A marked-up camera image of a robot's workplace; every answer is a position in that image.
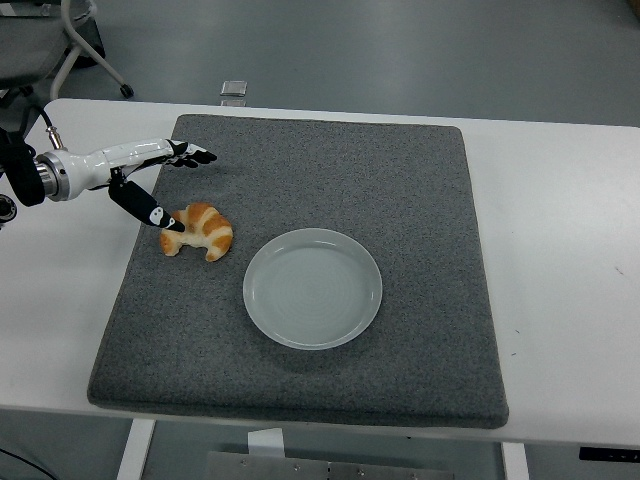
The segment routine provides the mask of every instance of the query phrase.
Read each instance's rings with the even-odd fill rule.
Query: chair
[[[31,9],[25,7],[26,14],[13,16],[13,12],[9,12],[8,16],[0,16],[0,90],[24,89],[45,79],[66,53],[66,59],[51,84],[51,100],[58,98],[60,87],[81,54],[89,55],[102,66],[118,82],[125,98],[133,96],[131,86],[76,31],[95,16],[93,0],[82,0],[79,13],[74,5],[73,16],[71,0],[58,0],[35,7],[36,14],[33,12],[33,0],[14,0],[9,5],[16,4],[18,8],[18,4],[27,3]],[[50,4],[60,5],[59,15],[41,16],[40,9]],[[6,4],[2,13],[7,13]]]

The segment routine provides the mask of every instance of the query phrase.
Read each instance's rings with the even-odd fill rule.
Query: white robotic arm
[[[45,196],[59,202],[72,200],[84,190],[107,186],[115,169],[127,178],[151,165],[169,163],[195,167],[211,160],[215,160],[215,156],[197,145],[153,138],[114,145],[88,155],[70,153],[64,148],[51,150],[36,157],[36,168]]]
[[[83,190],[108,187],[111,199],[141,222],[177,231],[184,231],[184,225],[171,218],[151,195],[127,177],[152,165],[193,168],[216,159],[197,145],[162,138],[123,143],[86,155],[75,154],[64,148],[55,127],[49,125],[47,132],[54,149],[36,157],[33,148],[18,135],[20,132],[0,129],[0,176],[6,173],[23,205],[37,205],[47,197],[56,202],[72,200]],[[0,226],[15,216],[15,204],[12,207],[8,197],[1,197]]]

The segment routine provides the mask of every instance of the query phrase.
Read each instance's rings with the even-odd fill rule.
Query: gray felt mat
[[[464,142],[452,127],[180,117],[173,138],[218,155],[163,167],[165,208],[209,201],[234,227],[215,263],[173,258],[142,226],[88,389],[116,409],[226,418],[495,428],[507,421]],[[384,293],[351,342],[300,351],[246,313],[245,270],[287,231],[369,250]]]

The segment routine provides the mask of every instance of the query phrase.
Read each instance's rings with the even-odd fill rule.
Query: metal plate on floor
[[[205,480],[453,480],[453,473],[209,452]]]
[[[327,480],[323,460],[209,452],[205,480]]]
[[[453,480],[453,473],[416,468],[331,462],[329,480]]]
[[[247,82],[242,80],[227,80],[222,84],[220,95],[244,97],[247,93]]]

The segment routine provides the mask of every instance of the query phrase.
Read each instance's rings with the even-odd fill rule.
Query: bread
[[[173,257],[182,245],[206,247],[207,261],[215,262],[231,247],[231,224],[210,203],[192,203],[184,210],[173,212],[171,216],[184,224],[185,231],[162,230],[160,247],[165,255]]]

